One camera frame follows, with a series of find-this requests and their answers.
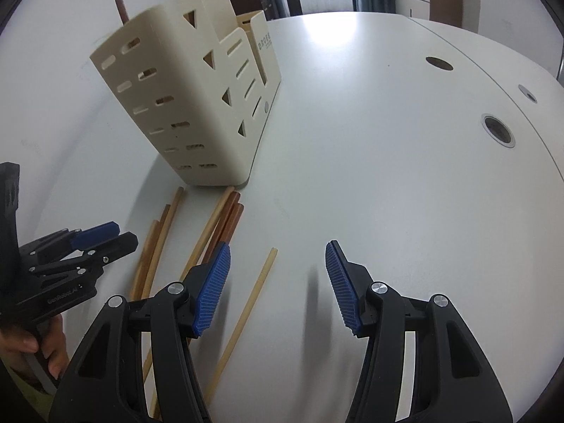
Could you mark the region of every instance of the blue gripper pad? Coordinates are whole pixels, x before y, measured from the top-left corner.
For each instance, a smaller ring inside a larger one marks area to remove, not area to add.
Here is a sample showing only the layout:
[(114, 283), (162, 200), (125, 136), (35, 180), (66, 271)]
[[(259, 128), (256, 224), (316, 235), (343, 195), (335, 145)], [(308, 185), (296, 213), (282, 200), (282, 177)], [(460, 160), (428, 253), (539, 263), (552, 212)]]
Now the blue gripper pad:
[(197, 336), (201, 336), (204, 329), (208, 329), (212, 324), (215, 308), (231, 266), (231, 251), (228, 244), (223, 244), (214, 254), (215, 259), (211, 263), (211, 270), (196, 299), (196, 313), (192, 330)]
[(346, 271), (348, 262), (344, 259), (340, 248), (337, 251), (336, 246), (338, 246), (336, 242), (329, 242), (325, 247), (325, 267), (331, 279), (331, 285), (345, 326), (349, 327), (352, 333), (356, 335), (360, 328), (358, 298)]
[(77, 233), (71, 240), (75, 250), (86, 251), (119, 235), (119, 226), (110, 221)]

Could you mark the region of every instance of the white table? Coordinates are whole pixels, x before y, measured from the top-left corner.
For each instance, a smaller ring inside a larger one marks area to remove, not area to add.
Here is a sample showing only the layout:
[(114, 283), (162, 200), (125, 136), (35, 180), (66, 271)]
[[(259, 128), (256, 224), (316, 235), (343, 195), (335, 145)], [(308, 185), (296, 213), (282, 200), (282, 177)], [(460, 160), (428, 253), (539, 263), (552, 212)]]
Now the white table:
[[(449, 296), (517, 420), (564, 354), (564, 90), (518, 53), (433, 22), (328, 13), (270, 28), (283, 80), (241, 191), (213, 326), (191, 347), (202, 387), (269, 249), (280, 251), (210, 406), (214, 422), (345, 420), (366, 340), (344, 326), (326, 274), (333, 239), (402, 295)], [(511, 129), (514, 148), (486, 133), (484, 113)], [(37, 234), (115, 220), (143, 242), (179, 184), (108, 93)], [(179, 277), (221, 192), (189, 189), (154, 290)], [(68, 313), (71, 350), (102, 304), (126, 293), (139, 251)], [(412, 369), (413, 343), (407, 351)]]

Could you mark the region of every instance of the white cabinet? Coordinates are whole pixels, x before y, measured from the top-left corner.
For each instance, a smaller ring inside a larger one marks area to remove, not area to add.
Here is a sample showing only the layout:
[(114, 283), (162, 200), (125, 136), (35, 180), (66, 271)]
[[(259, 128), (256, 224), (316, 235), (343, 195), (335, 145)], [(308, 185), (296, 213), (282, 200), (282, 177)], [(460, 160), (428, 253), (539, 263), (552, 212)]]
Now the white cabinet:
[(396, 0), (396, 14), (429, 20), (430, 5), (423, 0)]

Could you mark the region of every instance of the round white table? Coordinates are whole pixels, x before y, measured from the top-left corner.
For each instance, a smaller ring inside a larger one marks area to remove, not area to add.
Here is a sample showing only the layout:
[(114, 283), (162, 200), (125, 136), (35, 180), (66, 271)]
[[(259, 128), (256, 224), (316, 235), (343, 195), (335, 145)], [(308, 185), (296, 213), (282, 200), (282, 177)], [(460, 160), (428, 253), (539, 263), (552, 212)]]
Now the round white table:
[[(214, 422), (345, 421), (366, 339), (344, 326), (325, 270), (334, 239), (404, 296), (447, 295), (516, 421), (564, 354), (564, 90), (518, 53), (429, 21), (327, 13), (269, 24), (282, 83), (241, 190), (213, 325), (191, 346), (203, 388), (270, 248), (279, 253), (210, 406)], [(484, 114), (507, 125), (514, 148), (486, 132)], [(142, 243), (180, 184), (108, 93), (36, 235), (115, 220)], [(153, 292), (179, 278), (221, 192), (188, 189)], [(71, 351), (102, 304), (127, 293), (139, 253), (109, 266), (97, 297), (67, 313)]]

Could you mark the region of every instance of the round hole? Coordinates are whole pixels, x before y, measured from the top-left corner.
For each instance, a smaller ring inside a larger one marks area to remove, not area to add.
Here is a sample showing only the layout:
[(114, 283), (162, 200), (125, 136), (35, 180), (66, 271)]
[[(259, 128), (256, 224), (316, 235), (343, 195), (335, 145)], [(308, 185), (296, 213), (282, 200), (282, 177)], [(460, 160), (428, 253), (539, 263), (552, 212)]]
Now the round hole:
[(519, 90), (533, 103), (537, 102), (537, 98), (523, 84), (519, 84)]
[(441, 70), (447, 70), (448, 72), (452, 72), (452, 70), (454, 70), (454, 67), (443, 59), (439, 59), (437, 57), (426, 57), (425, 60), (427, 60), (432, 66), (436, 66)]
[(511, 130), (502, 121), (492, 115), (484, 114), (482, 116), (482, 124), (491, 137), (499, 144), (507, 148), (515, 146), (515, 139)]

